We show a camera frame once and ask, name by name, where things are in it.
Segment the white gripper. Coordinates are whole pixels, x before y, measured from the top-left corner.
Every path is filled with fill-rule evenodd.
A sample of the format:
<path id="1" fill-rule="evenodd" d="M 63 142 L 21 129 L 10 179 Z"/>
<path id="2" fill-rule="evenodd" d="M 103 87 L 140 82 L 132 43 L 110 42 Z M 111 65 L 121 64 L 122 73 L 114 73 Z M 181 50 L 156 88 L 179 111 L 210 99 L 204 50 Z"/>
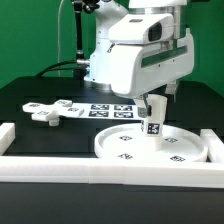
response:
<path id="1" fill-rule="evenodd" d="M 128 14 L 109 29 L 113 47 L 109 53 L 112 91 L 121 97 L 137 98 L 138 115 L 151 115 L 148 95 L 166 85 L 165 94 L 175 98 L 178 83 L 194 67 L 194 41 L 190 30 L 174 39 L 172 14 Z"/>

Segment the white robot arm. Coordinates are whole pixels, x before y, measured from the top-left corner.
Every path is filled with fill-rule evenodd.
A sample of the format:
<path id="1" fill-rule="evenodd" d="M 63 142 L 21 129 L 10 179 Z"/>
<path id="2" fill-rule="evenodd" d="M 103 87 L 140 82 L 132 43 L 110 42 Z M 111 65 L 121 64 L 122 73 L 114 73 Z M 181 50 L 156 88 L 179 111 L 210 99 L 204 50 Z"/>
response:
<path id="1" fill-rule="evenodd" d="M 148 93 L 190 74 L 194 40 L 183 19 L 188 0 L 100 0 L 96 48 L 85 82 L 134 100 L 138 114 L 154 106 Z"/>

